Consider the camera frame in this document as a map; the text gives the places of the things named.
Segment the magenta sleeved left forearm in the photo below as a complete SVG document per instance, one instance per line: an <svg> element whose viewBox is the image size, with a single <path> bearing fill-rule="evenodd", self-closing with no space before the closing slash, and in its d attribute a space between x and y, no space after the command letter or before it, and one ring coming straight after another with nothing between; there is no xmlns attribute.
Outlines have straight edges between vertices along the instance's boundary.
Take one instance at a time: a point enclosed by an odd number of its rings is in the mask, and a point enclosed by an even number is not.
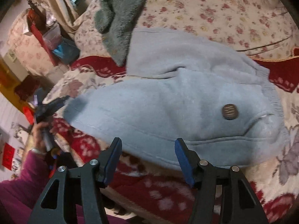
<svg viewBox="0 0 299 224"><path fill-rule="evenodd" d="M1 223L28 223L31 212L49 182L49 167L35 153L29 153L21 175L1 182ZM84 222L82 206L76 206L78 223ZM108 217L108 223L125 223L117 217Z"/></svg>

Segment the person's left hand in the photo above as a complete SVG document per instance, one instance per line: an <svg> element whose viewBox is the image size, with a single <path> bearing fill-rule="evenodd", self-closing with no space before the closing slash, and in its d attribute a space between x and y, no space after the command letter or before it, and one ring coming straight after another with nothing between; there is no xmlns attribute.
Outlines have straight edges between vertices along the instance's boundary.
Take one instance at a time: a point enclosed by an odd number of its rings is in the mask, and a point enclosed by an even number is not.
<svg viewBox="0 0 299 224"><path fill-rule="evenodd" d="M38 124L34 124L31 131L31 134L33 136L33 148L40 155L44 155L47 152L42 130L49 125L50 124L48 122L40 122Z"/></svg>

